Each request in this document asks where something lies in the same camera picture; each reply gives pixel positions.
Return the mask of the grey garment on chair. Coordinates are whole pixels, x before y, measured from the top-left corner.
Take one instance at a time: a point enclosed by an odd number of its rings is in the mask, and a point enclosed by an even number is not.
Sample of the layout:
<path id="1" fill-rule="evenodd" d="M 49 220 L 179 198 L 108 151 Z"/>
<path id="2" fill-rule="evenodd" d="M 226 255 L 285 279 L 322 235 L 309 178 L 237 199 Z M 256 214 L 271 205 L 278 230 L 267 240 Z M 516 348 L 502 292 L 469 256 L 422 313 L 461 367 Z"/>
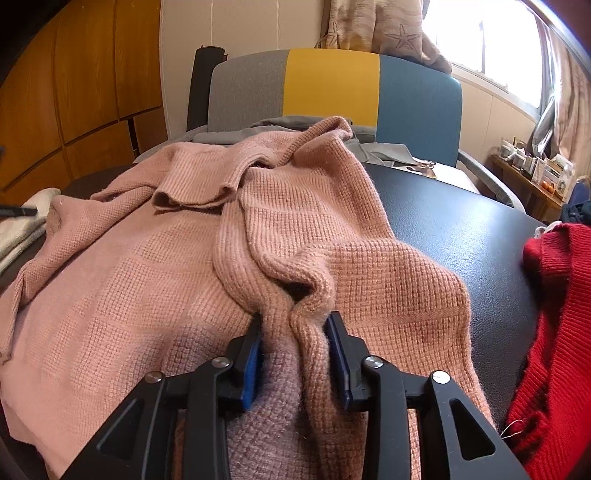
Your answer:
<path id="1" fill-rule="evenodd" d="M 287 138 L 291 153 L 304 145 L 319 146 L 336 142 L 348 149 L 361 163 L 389 168 L 426 164 L 415 158 L 405 144 L 377 142 L 376 127 L 355 125 L 352 120 L 343 117 L 287 115 L 259 120 L 238 130 L 214 131 L 212 127 L 207 127 L 192 132 L 189 141 L 229 147 L 256 135 L 274 133 Z"/>

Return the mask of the wooden wardrobe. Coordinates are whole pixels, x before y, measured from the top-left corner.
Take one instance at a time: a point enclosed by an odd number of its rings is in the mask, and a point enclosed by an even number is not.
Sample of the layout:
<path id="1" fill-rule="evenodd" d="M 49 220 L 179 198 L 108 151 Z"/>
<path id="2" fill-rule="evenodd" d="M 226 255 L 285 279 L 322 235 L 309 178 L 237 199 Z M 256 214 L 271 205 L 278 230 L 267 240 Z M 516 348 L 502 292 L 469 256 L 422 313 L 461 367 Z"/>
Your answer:
<path id="1" fill-rule="evenodd" d="M 166 137 L 158 1 L 69 1 L 1 85 L 1 197 L 128 166 Z"/>

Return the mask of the dark navy garment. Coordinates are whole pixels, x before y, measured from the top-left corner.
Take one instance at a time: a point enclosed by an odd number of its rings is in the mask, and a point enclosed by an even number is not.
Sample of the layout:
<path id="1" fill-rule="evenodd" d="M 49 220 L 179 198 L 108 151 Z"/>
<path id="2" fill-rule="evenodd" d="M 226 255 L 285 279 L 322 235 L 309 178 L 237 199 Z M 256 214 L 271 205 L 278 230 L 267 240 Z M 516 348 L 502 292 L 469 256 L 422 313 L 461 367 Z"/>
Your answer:
<path id="1" fill-rule="evenodd" d="M 580 177 L 572 190 L 570 199 L 561 209 L 559 220 L 591 226 L 590 177 Z"/>

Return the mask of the red knit sweater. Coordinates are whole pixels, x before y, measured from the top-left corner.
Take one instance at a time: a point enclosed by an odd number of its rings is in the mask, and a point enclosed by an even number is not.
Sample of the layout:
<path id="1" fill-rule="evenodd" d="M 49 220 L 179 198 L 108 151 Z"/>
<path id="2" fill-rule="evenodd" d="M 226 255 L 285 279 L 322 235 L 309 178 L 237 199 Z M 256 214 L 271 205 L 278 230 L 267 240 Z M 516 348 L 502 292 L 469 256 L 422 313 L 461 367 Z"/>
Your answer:
<path id="1" fill-rule="evenodd" d="M 590 476 L 590 229 L 562 223 L 529 240 L 523 269 L 536 335 L 508 410 L 514 454 L 533 479 Z"/>

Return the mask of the wooden side desk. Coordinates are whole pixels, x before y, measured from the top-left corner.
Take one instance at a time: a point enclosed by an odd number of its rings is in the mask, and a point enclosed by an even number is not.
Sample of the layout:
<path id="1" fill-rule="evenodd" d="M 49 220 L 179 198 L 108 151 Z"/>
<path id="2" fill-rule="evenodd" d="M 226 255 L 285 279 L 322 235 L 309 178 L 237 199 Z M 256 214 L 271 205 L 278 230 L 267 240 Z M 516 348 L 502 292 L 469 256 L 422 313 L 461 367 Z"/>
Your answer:
<path id="1" fill-rule="evenodd" d="M 489 155 L 486 166 L 519 198 L 526 213 L 549 224 L 559 219 L 562 202 L 528 180 L 497 154 Z"/>

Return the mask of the black rolled mat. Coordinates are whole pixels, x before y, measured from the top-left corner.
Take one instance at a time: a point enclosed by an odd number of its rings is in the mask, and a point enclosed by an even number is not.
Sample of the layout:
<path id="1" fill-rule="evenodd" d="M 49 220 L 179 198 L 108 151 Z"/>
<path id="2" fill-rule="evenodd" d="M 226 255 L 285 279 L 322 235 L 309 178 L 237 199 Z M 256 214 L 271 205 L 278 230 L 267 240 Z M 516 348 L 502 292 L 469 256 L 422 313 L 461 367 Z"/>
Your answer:
<path id="1" fill-rule="evenodd" d="M 228 54 L 221 47 L 201 46 L 195 51 L 187 107 L 187 131 L 207 123 L 212 73 L 226 59 Z"/>

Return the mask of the pink knit sweater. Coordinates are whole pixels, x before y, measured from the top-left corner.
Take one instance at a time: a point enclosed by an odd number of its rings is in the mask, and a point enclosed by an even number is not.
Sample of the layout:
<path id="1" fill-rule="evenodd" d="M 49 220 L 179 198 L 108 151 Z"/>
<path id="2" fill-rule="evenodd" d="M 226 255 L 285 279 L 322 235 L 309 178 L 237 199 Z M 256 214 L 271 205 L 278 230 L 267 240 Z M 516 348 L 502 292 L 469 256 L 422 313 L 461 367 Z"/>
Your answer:
<path id="1" fill-rule="evenodd" d="M 459 277 L 394 237 L 336 142 L 174 143 L 88 200 L 55 197 L 47 237 L 1 298 L 11 436 L 61 475 L 148 372 L 189 372 L 263 319 L 263 388 L 228 427 L 236 479 L 356 479 L 366 422 L 339 411 L 325 318 L 416 375 L 449 372 L 483 412 Z"/>

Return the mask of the beige patterned curtain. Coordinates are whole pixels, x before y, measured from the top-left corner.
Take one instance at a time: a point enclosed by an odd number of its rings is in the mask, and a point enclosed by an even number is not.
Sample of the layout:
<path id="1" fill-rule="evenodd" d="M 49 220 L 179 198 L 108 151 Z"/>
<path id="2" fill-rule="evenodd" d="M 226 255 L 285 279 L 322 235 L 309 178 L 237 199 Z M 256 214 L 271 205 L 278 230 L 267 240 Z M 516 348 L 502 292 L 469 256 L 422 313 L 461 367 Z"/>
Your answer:
<path id="1" fill-rule="evenodd" d="M 451 63 L 423 31 L 428 7 L 421 0 L 326 1 L 317 46 L 403 58 L 450 74 Z"/>

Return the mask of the grey yellow blue chair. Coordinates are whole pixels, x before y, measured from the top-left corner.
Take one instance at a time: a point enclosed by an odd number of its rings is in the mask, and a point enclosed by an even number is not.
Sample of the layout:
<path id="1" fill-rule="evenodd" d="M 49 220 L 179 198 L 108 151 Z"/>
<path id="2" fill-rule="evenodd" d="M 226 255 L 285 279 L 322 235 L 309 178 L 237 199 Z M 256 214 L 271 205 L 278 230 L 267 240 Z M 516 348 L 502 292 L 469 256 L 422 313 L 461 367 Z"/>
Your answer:
<path id="1" fill-rule="evenodd" d="M 377 142 L 405 144 L 418 160 L 464 165 L 517 210 L 518 197 L 460 148 L 463 92 L 452 76 L 401 58 L 348 50 L 295 48 L 226 59 L 214 68 L 207 123 L 169 128 L 171 141 L 195 130 L 238 130 L 287 115 L 342 116 L 377 128 Z"/>

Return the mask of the white printed cushion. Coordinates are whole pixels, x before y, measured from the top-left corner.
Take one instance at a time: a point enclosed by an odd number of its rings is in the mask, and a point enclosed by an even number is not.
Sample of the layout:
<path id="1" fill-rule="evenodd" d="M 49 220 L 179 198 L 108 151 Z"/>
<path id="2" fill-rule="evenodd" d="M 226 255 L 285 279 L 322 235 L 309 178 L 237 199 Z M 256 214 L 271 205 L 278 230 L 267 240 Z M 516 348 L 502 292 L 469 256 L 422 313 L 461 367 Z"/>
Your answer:
<path id="1" fill-rule="evenodd" d="M 480 194 L 476 185 L 468 175 L 455 167 L 450 167 L 437 162 L 415 160 L 415 164 L 406 166 L 405 170 L 470 191 L 477 195 Z"/>

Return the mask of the folded white knit sweater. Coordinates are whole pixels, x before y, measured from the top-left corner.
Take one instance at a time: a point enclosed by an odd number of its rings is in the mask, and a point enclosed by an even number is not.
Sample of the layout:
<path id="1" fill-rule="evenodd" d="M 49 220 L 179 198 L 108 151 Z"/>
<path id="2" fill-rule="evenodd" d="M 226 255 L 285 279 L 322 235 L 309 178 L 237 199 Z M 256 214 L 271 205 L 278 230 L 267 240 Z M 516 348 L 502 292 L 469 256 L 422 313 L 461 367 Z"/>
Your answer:
<path id="1" fill-rule="evenodd" d="M 16 217 L 1 222 L 1 273 L 45 233 L 51 201 L 60 194 L 58 188 L 41 190 L 23 205 L 25 209 L 36 211 L 33 216 Z"/>

